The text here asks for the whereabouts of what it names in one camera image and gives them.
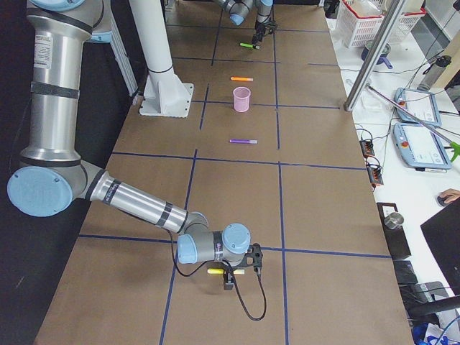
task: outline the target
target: white desk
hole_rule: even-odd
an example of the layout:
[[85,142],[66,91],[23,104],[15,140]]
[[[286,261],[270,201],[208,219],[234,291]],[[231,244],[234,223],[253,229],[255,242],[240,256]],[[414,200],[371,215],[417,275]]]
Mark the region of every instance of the white desk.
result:
[[[331,38],[336,51],[340,69],[359,70],[362,65],[362,48],[347,48],[341,41],[340,34],[334,31],[335,20],[328,20],[331,29]],[[424,61],[424,55],[419,46],[410,34],[399,45],[392,45],[391,53],[388,55],[394,68],[388,70],[385,64],[377,65],[374,70],[400,72],[417,68]],[[423,78],[422,72],[428,64],[420,69],[415,77],[411,88],[416,88]],[[398,87],[406,87],[408,81],[415,71],[389,74],[371,74],[372,86],[393,98]],[[351,90],[352,82],[358,76],[358,72],[343,70],[341,72],[347,94]],[[436,93],[442,90],[431,90]],[[356,103],[353,110],[353,118],[362,128],[369,130],[373,137],[383,137],[387,134],[390,120],[392,118],[392,107],[380,101],[378,96],[373,96],[371,91],[365,90]],[[363,100],[371,102],[375,110],[365,109]],[[456,109],[445,92],[436,95],[439,110],[453,111]],[[442,127],[453,132],[460,132],[460,117],[452,115],[441,115]],[[362,131],[358,132],[360,137],[368,138],[369,135]],[[456,137],[443,132],[447,137],[458,142]],[[376,188],[374,198],[376,202],[395,203],[398,211],[404,216],[404,230],[412,253],[411,261],[419,282],[440,281],[444,286],[449,286],[443,273],[439,269],[426,240],[421,231],[420,225],[435,213],[441,210],[436,202],[436,196],[445,189],[460,189],[460,159],[453,163],[453,168],[446,173],[419,172],[413,168],[406,167],[401,160],[392,134],[385,139],[374,140],[374,151],[376,157],[383,164],[384,185]]]

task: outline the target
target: pink cup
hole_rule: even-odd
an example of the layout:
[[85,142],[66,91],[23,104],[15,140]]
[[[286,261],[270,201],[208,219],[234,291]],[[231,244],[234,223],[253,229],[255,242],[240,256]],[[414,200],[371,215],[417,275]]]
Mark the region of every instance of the pink cup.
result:
[[244,113],[249,109],[249,98],[251,97],[251,90],[244,86],[239,86],[233,90],[233,108]]

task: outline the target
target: basket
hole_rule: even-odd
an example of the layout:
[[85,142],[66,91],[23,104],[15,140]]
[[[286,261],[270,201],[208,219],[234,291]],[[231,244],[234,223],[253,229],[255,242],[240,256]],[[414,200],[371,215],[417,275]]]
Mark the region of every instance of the basket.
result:
[[[382,9],[385,0],[370,1]],[[344,43],[348,48],[363,47],[367,41],[375,38],[384,16],[382,14],[375,17],[358,17],[358,14],[350,7],[351,4],[353,0],[340,0],[336,30],[342,33]],[[418,13],[401,14],[399,24],[393,28],[388,42],[401,43],[425,14],[425,9],[420,9]]]

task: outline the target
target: green object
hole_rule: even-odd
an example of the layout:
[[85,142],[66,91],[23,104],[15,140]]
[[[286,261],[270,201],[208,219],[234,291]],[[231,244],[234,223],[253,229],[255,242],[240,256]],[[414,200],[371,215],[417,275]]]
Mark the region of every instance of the green object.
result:
[[451,147],[454,149],[454,156],[451,158],[451,162],[453,162],[460,155],[460,145],[456,142],[451,142]]
[[242,47],[245,47],[245,48],[259,49],[258,45],[251,45],[249,43],[240,43],[239,45],[241,45]]

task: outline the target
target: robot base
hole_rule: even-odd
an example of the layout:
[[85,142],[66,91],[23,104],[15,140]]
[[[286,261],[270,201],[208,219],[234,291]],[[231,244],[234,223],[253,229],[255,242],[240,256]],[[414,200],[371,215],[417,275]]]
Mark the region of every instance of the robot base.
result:
[[161,82],[158,84],[158,92],[155,93],[153,90],[152,81],[150,75],[147,78],[145,86],[144,100],[139,110],[141,115],[145,116],[167,116],[167,117],[187,117],[188,111],[192,101],[192,95],[194,86],[189,83],[182,83],[180,79],[174,75],[176,88],[179,93],[177,99],[172,103],[167,103],[162,97],[162,85]]

